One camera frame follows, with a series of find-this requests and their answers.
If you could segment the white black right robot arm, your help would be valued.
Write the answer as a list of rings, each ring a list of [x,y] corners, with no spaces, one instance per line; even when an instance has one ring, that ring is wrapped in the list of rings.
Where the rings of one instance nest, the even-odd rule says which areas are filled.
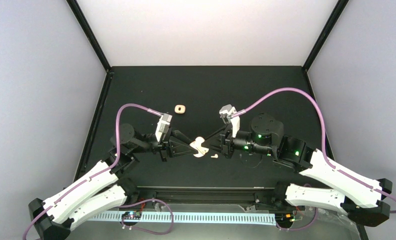
[[[235,151],[268,156],[294,173],[324,184],[323,188],[317,188],[277,183],[269,196],[270,204],[276,209],[322,208],[344,214],[367,227],[376,227],[390,218],[391,207],[384,201],[392,191],[390,180],[369,179],[325,158],[321,150],[285,135],[283,123],[267,113],[255,116],[249,131],[239,130],[232,120],[207,137],[202,146],[226,158],[232,157]]]

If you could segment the beige earbud charging case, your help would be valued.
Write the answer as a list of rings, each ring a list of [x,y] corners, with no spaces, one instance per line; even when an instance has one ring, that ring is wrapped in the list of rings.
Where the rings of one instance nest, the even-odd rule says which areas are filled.
[[[192,141],[189,145],[194,148],[197,153],[195,153],[193,156],[196,158],[201,158],[203,157],[209,149],[206,147],[203,147],[202,144],[204,143],[205,139],[201,136],[198,136],[195,138],[194,141]]]

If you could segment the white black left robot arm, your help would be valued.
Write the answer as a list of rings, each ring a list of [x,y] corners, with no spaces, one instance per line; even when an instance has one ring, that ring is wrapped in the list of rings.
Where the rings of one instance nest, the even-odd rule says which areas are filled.
[[[187,136],[167,127],[157,138],[154,133],[141,134],[128,123],[119,127],[120,153],[112,148],[104,160],[99,160],[84,176],[67,188],[45,200],[35,198],[29,205],[33,227],[42,240],[65,240],[86,220],[139,199],[135,183],[128,172],[139,163],[139,153],[159,154],[168,158],[195,155]]]

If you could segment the small beige square case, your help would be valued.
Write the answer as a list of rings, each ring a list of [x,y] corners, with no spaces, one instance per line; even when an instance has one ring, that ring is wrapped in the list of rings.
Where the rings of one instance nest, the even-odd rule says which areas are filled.
[[[178,104],[174,107],[174,112],[176,114],[184,114],[186,112],[186,106],[182,104]]]

